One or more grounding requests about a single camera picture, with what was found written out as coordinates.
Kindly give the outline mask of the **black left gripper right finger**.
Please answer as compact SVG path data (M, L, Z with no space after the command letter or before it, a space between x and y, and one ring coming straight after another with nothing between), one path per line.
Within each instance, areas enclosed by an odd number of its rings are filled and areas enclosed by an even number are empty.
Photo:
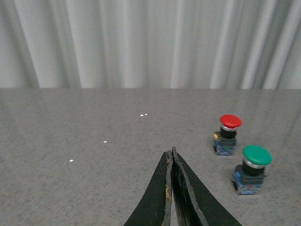
M179 226L240 226L172 148L172 186Z

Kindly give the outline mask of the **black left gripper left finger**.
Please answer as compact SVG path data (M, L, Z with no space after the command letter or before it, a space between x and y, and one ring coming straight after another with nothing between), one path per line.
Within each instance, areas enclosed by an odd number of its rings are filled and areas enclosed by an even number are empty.
M172 166L172 152L164 152L140 202L125 222L126 226L170 225Z

